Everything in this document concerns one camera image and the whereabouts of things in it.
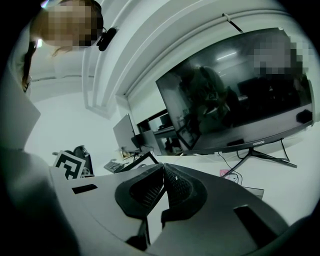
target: fluorescent light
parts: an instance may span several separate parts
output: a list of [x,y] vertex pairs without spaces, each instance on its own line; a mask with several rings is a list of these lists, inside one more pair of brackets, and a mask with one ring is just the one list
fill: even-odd
[[39,40],[38,40],[38,43],[36,44],[36,47],[37,47],[37,48],[40,48],[41,46],[42,46],[42,40],[39,39]]
[[231,55],[234,55],[234,54],[236,54],[237,52],[235,51],[235,52],[233,52],[233,53],[230,53],[230,54],[227,54],[227,55],[225,55],[225,56],[222,56],[222,57],[220,57],[220,58],[217,58],[216,60],[218,61],[218,60],[221,60],[221,59],[223,59],[223,58],[225,58],[225,57],[228,57],[228,56],[231,56]]
[[46,1],[42,2],[41,7],[42,8],[46,8],[48,3],[49,3],[49,0],[46,0]]

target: computer monitor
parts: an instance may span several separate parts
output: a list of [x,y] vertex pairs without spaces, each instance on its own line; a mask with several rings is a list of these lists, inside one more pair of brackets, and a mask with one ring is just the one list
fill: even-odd
[[161,156],[162,152],[157,142],[155,133],[153,130],[145,131],[136,136],[137,141],[141,147],[143,153],[152,152],[155,156]]
[[302,56],[282,28],[217,42],[156,83],[185,154],[253,148],[313,124]]
[[118,122],[113,128],[113,132],[120,150],[128,153],[140,152],[140,147],[129,114]]

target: keyboard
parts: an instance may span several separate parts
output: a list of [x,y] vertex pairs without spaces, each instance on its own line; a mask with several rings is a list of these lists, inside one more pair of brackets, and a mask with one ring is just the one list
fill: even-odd
[[117,173],[123,167],[125,167],[125,165],[123,163],[110,161],[103,168],[108,170],[108,171],[110,171],[110,172],[112,172],[112,173]]

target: monitor stand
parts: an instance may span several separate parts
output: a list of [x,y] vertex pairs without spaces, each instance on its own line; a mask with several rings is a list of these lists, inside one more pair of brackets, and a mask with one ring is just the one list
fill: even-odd
[[298,167],[297,165],[286,161],[285,158],[276,158],[276,157],[273,157],[271,155],[256,151],[256,150],[254,150],[253,147],[250,147],[248,154],[239,163],[237,163],[237,165],[235,167],[233,167],[231,170],[226,172],[225,175],[223,175],[222,177],[231,174],[234,170],[239,168],[250,157],[256,157],[256,158],[260,158],[260,159],[266,159],[266,160],[274,161],[276,163],[279,163],[279,164],[282,164],[282,165],[285,165],[285,166],[289,166],[289,167],[292,167],[292,168],[297,168]]

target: cable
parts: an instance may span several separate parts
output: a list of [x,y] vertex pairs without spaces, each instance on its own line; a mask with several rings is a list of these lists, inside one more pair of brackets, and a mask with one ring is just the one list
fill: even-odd
[[230,170],[232,170],[233,172],[235,172],[235,173],[237,173],[237,174],[239,174],[241,176],[241,184],[240,184],[240,186],[242,186],[242,181],[243,181],[244,178],[242,177],[241,173],[239,173],[239,172],[235,171],[233,168],[231,168],[230,165],[227,163],[226,159],[222,155],[220,155],[219,152],[218,152],[218,155],[223,158],[223,160],[225,161],[226,165],[230,168]]
[[236,151],[236,155],[238,156],[239,159],[244,159],[244,157],[239,156],[238,150]]
[[236,176],[236,180],[235,180],[234,182],[236,182],[237,184],[239,184],[239,176],[238,176],[238,174],[236,174],[236,173],[231,173],[231,174],[229,174],[228,176],[231,176],[231,175],[235,175],[235,176]]
[[284,151],[285,157],[286,157],[286,159],[285,159],[285,160],[287,160],[288,162],[290,162],[290,159],[289,159],[289,157],[288,157],[288,155],[287,155],[286,148],[285,148],[285,146],[284,146],[284,144],[283,144],[282,140],[283,140],[283,138],[281,139],[281,145],[282,145],[282,148],[283,148],[283,151]]

